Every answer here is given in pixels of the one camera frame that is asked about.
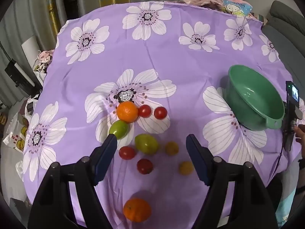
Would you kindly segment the person right hand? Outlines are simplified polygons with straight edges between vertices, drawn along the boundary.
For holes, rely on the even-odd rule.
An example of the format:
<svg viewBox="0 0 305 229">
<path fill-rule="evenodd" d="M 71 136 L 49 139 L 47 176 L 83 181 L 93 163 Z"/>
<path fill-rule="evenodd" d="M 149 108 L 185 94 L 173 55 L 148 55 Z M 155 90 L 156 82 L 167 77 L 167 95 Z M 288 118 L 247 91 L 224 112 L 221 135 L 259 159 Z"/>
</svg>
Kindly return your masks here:
<svg viewBox="0 0 305 229">
<path fill-rule="evenodd" d="M 301 144 L 301 155 L 305 158 L 305 125 L 299 124 L 294 127 L 294 132 L 296 134 L 296 141 Z"/>
</svg>

